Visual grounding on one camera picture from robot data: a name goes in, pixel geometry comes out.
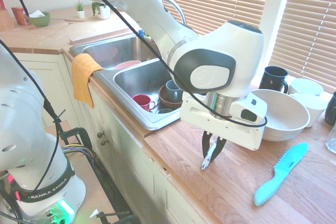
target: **black mug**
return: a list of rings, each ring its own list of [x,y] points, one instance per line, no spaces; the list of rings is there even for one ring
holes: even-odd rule
[[[336,92],[332,94],[328,106],[326,108],[326,113],[324,114],[324,120],[330,124],[334,125],[336,121]]]
[[[288,72],[276,66],[268,66],[265,68],[264,75],[260,82],[260,89],[272,89],[276,91],[282,90],[284,86],[284,93],[287,94],[288,92],[288,84],[285,82],[285,77],[288,75]]]

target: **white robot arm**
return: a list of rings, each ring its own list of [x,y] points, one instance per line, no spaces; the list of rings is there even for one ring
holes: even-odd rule
[[[159,0],[107,1],[130,15],[155,41],[162,59],[175,73],[172,78],[188,91],[183,94],[180,117],[205,130],[203,142],[214,133],[222,145],[229,140],[250,150],[259,148],[267,104],[250,93],[264,43],[259,29],[228,21],[199,36],[177,22]],[[203,145],[203,169],[218,155],[218,148],[211,151],[206,146]]]
[[[218,155],[226,140],[251,150],[259,148],[267,105],[250,93],[250,82],[262,52],[264,38],[260,30],[231,21],[199,36],[177,22],[159,0],[108,1],[130,15],[152,37],[163,61],[175,73],[172,78],[188,92],[183,95],[180,117],[205,131],[202,169]],[[85,186],[71,173],[71,165],[58,147],[38,194],[32,195],[56,141],[43,130],[41,95],[2,46],[0,62],[0,170],[8,170],[16,182],[16,198],[25,220],[72,223],[84,199]],[[193,93],[207,96],[196,97]],[[209,148],[212,134],[218,139]],[[21,196],[30,199],[22,200]],[[72,209],[72,216],[65,209]],[[1,223],[13,222],[1,220]]]
[[[2,45],[0,62],[0,171],[10,173],[12,196],[24,220],[69,224],[84,200],[85,185],[58,146],[45,179],[34,192],[53,154],[56,138],[44,131],[44,99]],[[30,74],[41,87],[38,75]],[[1,204],[0,210],[9,212],[8,205]],[[0,218],[0,223],[17,222]]]

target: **yellow towel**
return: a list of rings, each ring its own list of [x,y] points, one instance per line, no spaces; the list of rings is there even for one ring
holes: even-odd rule
[[[93,109],[93,101],[88,82],[93,72],[103,69],[89,54],[77,55],[71,67],[73,96],[75,99],[86,102]]]

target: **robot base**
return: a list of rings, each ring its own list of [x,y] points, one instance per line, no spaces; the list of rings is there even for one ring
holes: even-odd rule
[[[25,221],[35,224],[71,224],[84,201],[85,192],[84,182],[75,175],[62,190],[50,198],[35,203],[18,201],[18,204]],[[36,209],[41,210],[32,216],[26,214]],[[9,206],[4,200],[0,202],[0,211],[15,217],[9,212]],[[0,216],[0,223],[16,224],[17,222]]]

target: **red mug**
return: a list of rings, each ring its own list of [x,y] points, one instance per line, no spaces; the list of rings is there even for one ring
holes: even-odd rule
[[[138,105],[140,105],[141,108],[143,108],[146,111],[151,111],[156,106],[155,102],[152,101],[151,98],[146,94],[137,94],[132,98]],[[150,109],[151,103],[154,103],[154,106],[153,108]]]

